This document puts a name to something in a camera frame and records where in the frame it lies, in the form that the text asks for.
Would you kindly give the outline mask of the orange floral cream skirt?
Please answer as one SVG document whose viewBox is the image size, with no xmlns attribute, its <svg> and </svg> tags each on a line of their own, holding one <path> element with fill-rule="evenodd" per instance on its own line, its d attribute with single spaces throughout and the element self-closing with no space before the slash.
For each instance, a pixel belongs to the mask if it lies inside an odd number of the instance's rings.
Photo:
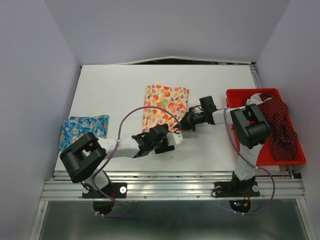
<svg viewBox="0 0 320 240">
<path fill-rule="evenodd" d="M 151 107 L 143 110 L 142 131 L 148 132 L 156 125 L 168 125 L 170 132 L 179 129 L 181 121 L 188 110 L 189 89 L 186 87 L 169 87 L 148 85 L 144 105 Z"/>
</svg>

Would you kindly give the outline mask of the blue floral skirt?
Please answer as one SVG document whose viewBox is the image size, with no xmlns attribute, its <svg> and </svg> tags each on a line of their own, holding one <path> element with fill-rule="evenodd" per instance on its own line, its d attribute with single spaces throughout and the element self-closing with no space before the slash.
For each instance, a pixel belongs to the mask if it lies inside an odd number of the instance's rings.
<svg viewBox="0 0 320 240">
<path fill-rule="evenodd" d="M 86 133 L 107 138 L 109 115 L 69 116 L 63 121 L 58 150 L 62 152 Z"/>
</svg>

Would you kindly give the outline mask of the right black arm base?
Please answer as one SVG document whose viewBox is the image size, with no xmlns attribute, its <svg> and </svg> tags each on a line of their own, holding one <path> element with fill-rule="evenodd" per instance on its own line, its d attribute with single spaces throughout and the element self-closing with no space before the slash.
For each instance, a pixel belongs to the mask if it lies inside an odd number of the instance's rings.
<svg viewBox="0 0 320 240">
<path fill-rule="evenodd" d="M 214 198 L 244 198 L 259 197 L 260 189 L 256 181 L 249 183 L 232 183 L 231 181 L 214 182 L 214 188 L 211 191 Z"/>
</svg>

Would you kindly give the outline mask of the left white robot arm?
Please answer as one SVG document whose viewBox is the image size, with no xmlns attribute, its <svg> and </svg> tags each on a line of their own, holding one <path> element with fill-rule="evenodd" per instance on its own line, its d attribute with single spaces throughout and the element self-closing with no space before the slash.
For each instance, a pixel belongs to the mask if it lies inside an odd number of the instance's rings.
<svg viewBox="0 0 320 240">
<path fill-rule="evenodd" d="M 104 160 L 141 158 L 151 152 L 161 154 L 173 151 L 183 141 L 182 134 L 170 132 L 167 124 L 117 140 L 99 138 L 88 132 L 63 150 L 59 157 L 73 183 L 87 184 L 100 197 L 106 197 L 111 193 L 113 184 L 99 169 Z"/>
</svg>

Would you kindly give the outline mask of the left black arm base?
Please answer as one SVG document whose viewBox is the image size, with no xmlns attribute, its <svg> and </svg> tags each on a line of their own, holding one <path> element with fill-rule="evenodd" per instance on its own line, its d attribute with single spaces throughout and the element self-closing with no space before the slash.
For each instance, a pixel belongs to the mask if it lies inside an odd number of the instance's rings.
<svg viewBox="0 0 320 240">
<path fill-rule="evenodd" d="M 96 190 L 93 186 L 82 184 L 82 198 L 83 199 L 105 199 L 106 197 Z M 112 182 L 101 189 L 101 191 L 114 199 L 125 199 L 127 197 L 127 183 L 126 182 Z"/>
</svg>

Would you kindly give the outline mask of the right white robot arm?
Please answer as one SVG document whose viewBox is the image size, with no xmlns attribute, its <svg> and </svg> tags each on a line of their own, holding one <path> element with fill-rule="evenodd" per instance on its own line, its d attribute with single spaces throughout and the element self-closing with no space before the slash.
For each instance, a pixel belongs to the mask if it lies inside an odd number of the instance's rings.
<svg viewBox="0 0 320 240">
<path fill-rule="evenodd" d="M 183 130 L 195 131 L 196 125 L 224 124 L 238 160 L 230 181 L 214 182 L 211 194 L 216 198 L 260 196 L 255 169 L 259 153 L 271 136 L 272 129 L 256 104 L 239 108 L 217 109 L 211 96 L 199 99 L 200 112 L 193 107 L 186 112 L 180 124 Z"/>
</svg>

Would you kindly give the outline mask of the red plastic bin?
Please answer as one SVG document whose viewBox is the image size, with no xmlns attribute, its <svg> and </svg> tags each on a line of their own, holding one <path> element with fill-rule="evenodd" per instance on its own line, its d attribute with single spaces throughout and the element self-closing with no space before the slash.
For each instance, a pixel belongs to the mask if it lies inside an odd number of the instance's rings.
<svg viewBox="0 0 320 240">
<path fill-rule="evenodd" d="M 263 93 L 263 92 L 266 92 L 269 95 L 275 96 L 280 100 L 282 100 L 279 94 L 279 91 L 275 88 L 228 89 L 226 91 L 227 106 L 230 108 L 244 107 L 245 105 L 242 104 L 244 99 L 249 98 L 254 94 Z M 294 129 L 288 113 L 286 115 L 286 119 L 288 120 L 288 123 L 290 124 L 290 126 Z M 293 166 L 293 165 L 303 165 L 307 162 L 298 139 L 297 139 L 296 156 L 292 161 L 277 161 L 271 152 L 270 140 L 271 140 L 271 137 L 267 139 L 266 143 L 263 145 L 258 155 L 258 158 L 257 158 L 258 166 Z"/>
</svg>

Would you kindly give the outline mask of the red polka dot skirt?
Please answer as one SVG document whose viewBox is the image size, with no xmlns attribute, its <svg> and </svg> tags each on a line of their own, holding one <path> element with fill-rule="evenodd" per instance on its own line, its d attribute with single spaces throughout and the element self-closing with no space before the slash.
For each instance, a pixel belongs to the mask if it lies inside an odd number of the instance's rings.
<svg viewBox="0 0 320 240">
<path fill-rule="evenodd" d="M 288 106 L 267 92 L 255 93 L 242 101 L 256 104 L 271 127 L 269 147 L 278 162 L 293 161 L 297 154 L 297 133 L 287 120 Z"/>
</svg>

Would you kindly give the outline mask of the aluminium frame rail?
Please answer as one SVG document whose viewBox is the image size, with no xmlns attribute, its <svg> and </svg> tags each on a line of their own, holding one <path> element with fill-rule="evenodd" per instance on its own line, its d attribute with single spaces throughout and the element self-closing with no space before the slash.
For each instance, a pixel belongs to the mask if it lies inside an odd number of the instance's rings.
<svg viewBox="0 0 320 240">
<path fill-rule="evenodd" d="M 211 191 L 214 182 L 228 182 L 230 171 L 111 171 L 109 178 L 114 183 L 127 184 L 126 201 L 206 201 L 213 200 Z M 287 171 L 273 171 L 274 182 L 261 170 L 256 171 L 260 196 L 268 200 L 272 189 L 274 199 L 304 199 L 305 187 L 302 179 L 294 179 Z M 72 183 L 66 171 L 55 171 L 42 188 L 42 201 L 81 201 L 83 187 Z"/>
</svg>

